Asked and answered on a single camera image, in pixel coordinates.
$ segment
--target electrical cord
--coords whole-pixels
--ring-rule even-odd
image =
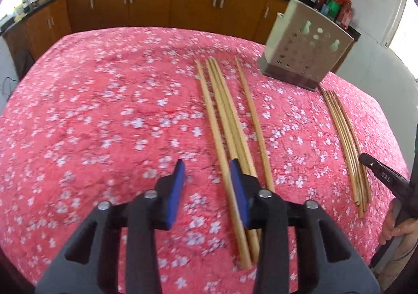
[[[10,90],[8,94],[5,92],[5,86],[6,86],[6,81],[7,81],[7,80],[9,80],[9,90]],[[8,101],[8,100],[9,100],[10,96],[11,96],[11,95],[12,95],[12,93],[13,93],[13,90],[12,90],[12,82],[11,82],[11,80],[12,80],[13,82],[19,83],[19,81],[18,81],[18,80],[15,80],[15,79],[13,79],[13,78],[10,78],[10,77],[6,77],[6,78],[4,78],[3,83],[2,83],[2,86],[1,86],[1,94],[3,95],[3,97],[5,97],[6,101]]]

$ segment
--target wooden cabinet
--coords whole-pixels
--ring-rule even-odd
[[[217,33],[252,41],[266,0],[220,0]]]
[[[129,0],[130,26],[168,27],[171,0]]]
[[[219,0],[172,0],[170,27],[215,32],[219,23]]]
[[[47,7],[51,21],[51,30],[54,43],[62,37],[71,34],[70,21],[68,19],[67,0],[57,0]]]
[[[101,28],[129,26],[128,0],[95,0]]]
[[[26,30],[26,19],[14,25],[3,35],[3,38],[15,63],[16,73],[22,80],[34,63],[31,40]]]
[[[96,11],[95,0],[67,0],[72,32],[101,28],[102,21]]]
[[[258,22],[257,31],[252,39],[256,43],[266,44],[267,38],[277,18],[277,13],[285,13],[287,0],[267,0]]]
[[[33,58],[36,61],[55,42],[48,7],[29,16],[26,20],[26,29],[32,44]]]

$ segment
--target wall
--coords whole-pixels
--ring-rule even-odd
[[[352,0],[354,27],[362,34],[337,75],[374,97],[382,107],[409,170],[418,123],[417,84],[402,61],[384,46],[400,0]]]
[[[6,106],[6,99],[1,94],[1,88],[6,77],[10,77],[14,80],[19,80],[16,74],[15,65],[13,63],[12,56],[10,55],[9,48],[3,37],[0,37],[0,114],[3,112]],[[16,83],[12,82],[12,90],[14,90]],[[9,84],[6,84],[6,92],[9,92]]]

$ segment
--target cabinet door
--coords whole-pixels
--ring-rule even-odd
[[[71,34],[67,0],[57,0],[48,6],[54,43]]]
[[[54,44],[48,7],[29,16],[26,20],[26,29],[31,40],[33,58],[37,60]]]
[[[130,26],[168,27],[171,0],[129,0]]]
[[[219,0],[172,0],[170,27],[216,32]]]
[[[285,13],[289,1],[287,0],[267,0],[266,6],[258,22],[257,31],[253,41],[260,44],[266,44],[267,38],[273,28],[277,18],[277,13]]]
[[[220,0],[217,33],[252,41],[267,0]]]
[[[95,0],[67,0],[67,3],[73,33],[100,29]]]
[[[128,0],[96,0],[101,28],[129,26]]]

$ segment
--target clamp jaw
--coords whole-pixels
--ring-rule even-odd
[[[296,232],[295,293],[380,293],[369,267],[317,202],[284,201],[243,174],[237,159],[229,168],[244,226],[262,230],[254,294],[289,293],[288,227]]]
[[[175,221],[185,166],[131,202],[100,202],[77,227],[39,281],[36,294],[117,294],[120,232],[128,227],[126,294],[161,294],[155,229]]]

